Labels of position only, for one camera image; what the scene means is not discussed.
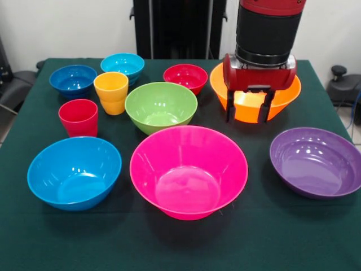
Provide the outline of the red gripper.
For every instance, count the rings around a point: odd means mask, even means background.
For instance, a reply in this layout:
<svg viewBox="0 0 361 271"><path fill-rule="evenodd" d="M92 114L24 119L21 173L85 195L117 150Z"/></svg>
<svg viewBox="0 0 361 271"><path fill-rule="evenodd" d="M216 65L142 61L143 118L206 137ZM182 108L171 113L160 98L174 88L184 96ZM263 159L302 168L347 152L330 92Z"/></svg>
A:
<svg viewBox="0 0 361 271"><path fill-rule="evenodd" d="M276 67L257 67L248 65L237 59L234 54L226 54L223 59L223 80L227 87L226 122L235 118L235 91L268 90L259 108L258 123L266 123L271 103L275 96L274 90L289 88L296 76L297 63L294 55Z"/></svg>

